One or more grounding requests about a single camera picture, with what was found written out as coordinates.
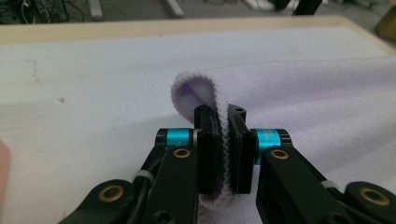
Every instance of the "towel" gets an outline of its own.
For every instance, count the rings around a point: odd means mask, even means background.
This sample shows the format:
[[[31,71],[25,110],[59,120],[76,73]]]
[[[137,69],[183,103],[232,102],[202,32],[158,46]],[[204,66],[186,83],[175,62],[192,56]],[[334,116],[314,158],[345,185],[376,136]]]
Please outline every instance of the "towel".
[[[261,223],[250,195],[231,190],[228,104],[247,111],[247,126],[286,129],[294,146],[344,191],[368,181],[396,193],[396,57],[245,63],[183,72],[171,90],[178,113],[210,105],[223,133],[223,185],[200,195],[201,223]]]

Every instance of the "white fabric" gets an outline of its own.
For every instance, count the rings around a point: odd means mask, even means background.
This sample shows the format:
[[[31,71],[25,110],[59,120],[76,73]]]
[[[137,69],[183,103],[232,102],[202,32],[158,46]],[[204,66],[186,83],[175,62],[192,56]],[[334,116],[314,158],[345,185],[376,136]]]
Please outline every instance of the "white fabric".
[[[261,223],[255,193],[232,196],[230,189],[228,104],[246,109],[249,128],[286,129],[294,146],[340,190],[365,180],[396,192],[395,57],[249,63],[184,72],[172,86],[172,100],[190,122],[201,104],[219,113],[224,185],[219,195],[201,196],[203,223]],[[253,192],[257,176],[256,167]]]

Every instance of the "black cable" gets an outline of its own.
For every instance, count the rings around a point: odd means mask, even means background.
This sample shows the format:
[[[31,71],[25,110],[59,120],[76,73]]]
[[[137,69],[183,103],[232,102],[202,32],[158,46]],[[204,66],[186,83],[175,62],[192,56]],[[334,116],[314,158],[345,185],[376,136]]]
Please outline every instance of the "black cable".
[[[47,8],[42,2],[36,1],[35,3],[36,3],[36,4],[39,4],[43,9],[45,9],[45,10],[48,12],[48,8]],[[48,15],[46,15],[46,17],[47,17],[46,23],[49,22],[49,21],[52,21],[52,18],[51,18],[51,16],[50,16],[50,13],[49,13]]]
[[[142,170],[147,170],[153,175],[157,174],[157,171],[161,165],[163,158],[158,158],[154,160],[148,167],[145,169],[142,167]],[[151,189],[151,183],[150,180],[146,177],[143,176],[137,176],[134,179],[134,182],[132,185],[135,188],[135,194],[134,197],[136,199],[134,206],[131,209],[130,215],[128,217],[128,220],[126,221],[126,224],[135,224],[135,223],[140,223],[143,213],[146,207],[146,202],[149,198],[149,191]]]
[[[7,1],[7,4],[5,4],[5,2],[3,2],[3,6],[6,7],[6,11],[7,11],[7,12],[9,12],[10,10],[12,10],[12,11],[15,13],[15,15],[18,16],[18,12],[17,12],[17,11],[20,11],[20,10],[21,10],[21,4],[22,4],[22,3],[23,3],[23,0]],[[19,21],[20,21],[21,23],[23,23],[22,18],[20,18],[20,16],[18,16],[18,18],[19,18]],[[0,24],[9,24],[9,23],[6,23],[6,22],[4,22],[4,21],[0,21]]]
[[[372,217],[365,215],[363,212],[356,210],[353,207],[350,207],[346,203],[343,203],[341,201],[338,201],[338,202],[349,212],[349,214],[356,217],[359,220],[359,223],[361,223],[361,224],[381,224],[382,223],[382,222],[375,220]]]
[[[81,20],[79,20],[78,18],[76,18],[76,17],[74,17],[74,16],[72,16],[72,15],[69,15],[69,17],[70,17],[71,19],[73,19],[73,21],[82,22]]]
[[[76,5],[73,2],[71,2],[71,1],[64,1],[64,2],[67,3],[67,4],[70,4],[71,7],[73,7],[75,10],[77,10],[79,13],[81,13],[81,17],[82,17],[81,22],[85,21],[85,14],[84,14],[84,12],[81,9],[76,7]]]
[[[35,24],[35,15],[33,12],[33,4],[29,1],[29,0],[23,0],[21,3],[21,15],[24,19],[24,24],[31,24],[29,23],[30,20],[28,21],[28,19],[26,18],[26,16],[30,16],[29,19],[32,19],[32,24]]]
[[[230,5],[237,5],[236,0],[220,0],[220,1],[209,1],[209,0],[204,0],[205,4],[215,6],[215,7],[221,7],[224,6],[225,4],[230,4]]]
[[[264,10],[262,9],[262,6],[260,6],[259,0],[256,0],[256,4],[257,4],[257,7],[259,8],[259,10],[261,12],[264,12]]]
[[[132,207],[131,213],[128,217],[126,224],[140,223],[143,217],[144,210],[146,208],[146,202],[149,198],[150,181],[146,177],[137,176],[133,183],[136,188],[134,194],[135,202]]]
[[[55,0],[52,0],[52,7],[50,9],[50,20],[51,21],[53,21],[53,17],[54,17],[53,9],[55,9]]]

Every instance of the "floor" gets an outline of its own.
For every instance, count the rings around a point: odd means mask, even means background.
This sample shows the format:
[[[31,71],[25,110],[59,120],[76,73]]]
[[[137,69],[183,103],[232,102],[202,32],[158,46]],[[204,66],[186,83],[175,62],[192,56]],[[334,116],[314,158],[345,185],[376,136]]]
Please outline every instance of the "floor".
[[[61,0],[35,0],[39,5]],[[165,0],[99,0],[103,12],[102,21],[170,20],[173,15]],[[185,13],[185,19],[230,18],[230,17],[290,17],[292,8],[282,11],[254,6],[250,9],[244,1],[253,4],[265,0],[176,0]],[[375,34],[374,27],[390,9],[389,0],[323,0],[315,15],[342,15]],[[340,4],[336,1],[347,1]],[[349,1],[360,1],[360,4]],[[88,22],[91,18],[89,0],[64,0],[71,22]],[[394,48],[396,42],[384,39]]]

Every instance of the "cable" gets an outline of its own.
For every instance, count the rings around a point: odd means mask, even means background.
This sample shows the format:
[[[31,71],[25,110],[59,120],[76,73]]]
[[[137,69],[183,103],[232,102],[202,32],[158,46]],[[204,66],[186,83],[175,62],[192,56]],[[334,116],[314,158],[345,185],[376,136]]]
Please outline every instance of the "cable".
[[[55,8],[55,0],[52,0],[52,8],[50,9],[50,18],[53,21],[53,9]]]
[[[81,14],[81,17],[82,17],[81,22],[85,21],[85,14],[84,14],[84,12],[81,9],[76,7],[76,5],[73,2],[71,2],[71,1],[64,1],[64,2],[67,3],[67,4],[70,4],[70,6],[72,8],[74,8],[75,10],[77,10]]]
[[[259,0],[256,0],[256,4],[257,4],[257,7],[259,8],[259,10],[261,12],[264,12],[264,10],[262,9],[262,6],[260,6]]]
[[[11,15],[9,13],[10,4],[6,4],[5,1],[1,2],[1,4],[2,4],[2,7],[0,8],[0,24],[7,25],[9,23],[3,21],[2,19],[3,19],[3,17],[6,17],[6,16],[11,17]]]
[[[147,171],[147,170],[136,171],[136,173],[134,173],[134,176],[132,177],[132,182],[134,182],[134,179],[137,178],[138,176],[142,176],[142,177],[149,179],[151,186],[154,184],[155,177],[150,171]]]
[[[146,167],[142,167],[142,170],[147,170],[148,172],[152,173],[153,175],[157,174],[157,170],[159,166],[161,165],[161,162],[163,161],[163,158],[158,158],[154,160],[152,163],[150,163]],[[135,202],[135,207],[132,207],[130,215],[128,217],[128,220],[126,221],[126,224],[134,224],[134,223],[140,223],[142,216],[143,216],[143,211],[146,207],[146,202],[149,198],[149,191],[152,188],[150,180],[146,177],[143,176],[137,176],[134,179],[134,182],[132,183],[134,188],[136,189],[136,192],[134,194],[134,197],[136,198]]]
[[[151,0],[151,4],[154,5],[155,9],[157,9],[157,4],[155,4],[154,0]]]
[[[293,0],[294,2],[293,2],[293,14],[291,14],[292,16],[295,16],[295,14],[296,14],[296,2],[297,2],[297,0]]]
[[[26,24],[30,24],[29,22],[27,22],[26,17],[24,17],[23,7],[24,7],[25,5],[28,5],[28,4],[26,3],[26,0],[23,0],[23,1],[22,1],[22,4],[21,4],[21,14],[22,14],[22,17],[23,17],[23,19],[25,20]]]
[[[205,4],[215,6],[215,7],[221,7],[221,6],[224,6],[225,4],[237,5],[237,3],[238,3],[236,0],[221,0],[219,2],[209,1],[209,0],[203,0],[203,1]]]
[[[350,207],[348,204],[343,203],[342,201],[338,201],[350,214],[353,214],[354,217],[358,217],[360,221],[364,221],[363,223],[370,224],[381,224],[381,222],[375,220],[372,217],[365,215],[363,212],[356,210],[353,207]]]
[[[49,11],[47,10],[47,6],[46,6],[46,4],[45,4],[44,0],[41,0],[41,2],[43,3],[43,7],[44,7],[44,9],[46,9],[46,13],[47,13],[47,20],[49,21],[49,24],[50,24],[50,14],[49,14]]]
[[[125,14],[125,12],[123,12],[123,11],[117,9],[116,5],[114,5],[113,3],[111,3],[111,2],[101,2],[100,4],[101,4],[101,5],[109,5],[109,6],[112,7],[112,11],[111,11],[111,20],[114,21],[114,15],[116,14],[116,12],[119,12],[119,13],[123,16],[123,19],[124,19],[124,20],[126,19],[126,14]]]

